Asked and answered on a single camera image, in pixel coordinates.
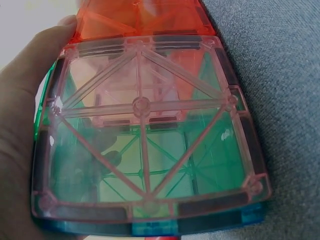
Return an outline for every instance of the hand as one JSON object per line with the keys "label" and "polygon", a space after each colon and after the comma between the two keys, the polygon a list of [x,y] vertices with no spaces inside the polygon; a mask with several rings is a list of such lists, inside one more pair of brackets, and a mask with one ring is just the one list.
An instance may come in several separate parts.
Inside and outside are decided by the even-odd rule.
{"label": "hand", "polygon": [[30,209],[35,96],[76,27],[76,17],[69,16],[38,33],[0,71],[0,239],[79,239],[41,230]]}

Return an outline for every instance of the gray couch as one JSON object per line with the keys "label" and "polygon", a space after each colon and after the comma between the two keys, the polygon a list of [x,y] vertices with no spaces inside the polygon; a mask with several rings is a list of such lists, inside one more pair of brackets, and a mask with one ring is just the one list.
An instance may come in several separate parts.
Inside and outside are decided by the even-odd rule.
{"label": "gray couch", "polygon": [[264,151],[273,197],[264,223],[196,239],[318,240],[320,0],[204,3],[238,73]]}

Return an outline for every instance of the magnetic tile structure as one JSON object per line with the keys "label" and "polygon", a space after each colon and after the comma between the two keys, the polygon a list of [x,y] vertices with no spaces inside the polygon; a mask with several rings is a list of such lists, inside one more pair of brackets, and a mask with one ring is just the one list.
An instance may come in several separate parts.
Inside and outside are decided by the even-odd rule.
{"label": "magnetic tile structure", "polygon": [[89,0],[78,19],[35,121],[41,225],[150,237],[260,222],[269,177],[202,3]]}

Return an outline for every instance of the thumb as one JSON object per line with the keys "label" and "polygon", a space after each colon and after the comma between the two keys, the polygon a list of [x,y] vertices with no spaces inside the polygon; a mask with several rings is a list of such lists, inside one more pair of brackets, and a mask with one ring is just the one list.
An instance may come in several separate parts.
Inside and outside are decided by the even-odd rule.
{"label": "thumb", "polygon": [[8,83],[35,96],[39,84],[74,35],[76,27],[76,16],[71,15],[62,19],[58,26],[38,33],[0,72],[0,83]]}

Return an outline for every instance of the red plastic piece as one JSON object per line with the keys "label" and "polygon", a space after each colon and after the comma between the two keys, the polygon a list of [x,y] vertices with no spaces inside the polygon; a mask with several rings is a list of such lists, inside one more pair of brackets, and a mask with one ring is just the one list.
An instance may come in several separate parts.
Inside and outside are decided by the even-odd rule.
{"label": "red plastic piece", "polygon": [[179,236],[155,236],[155,237],[146,237],[145,240],[180,240]]}
{"label": "red plastic piece", "polygon": [[86,0],[71,43],[149,35],[212,36],[199,0]]}

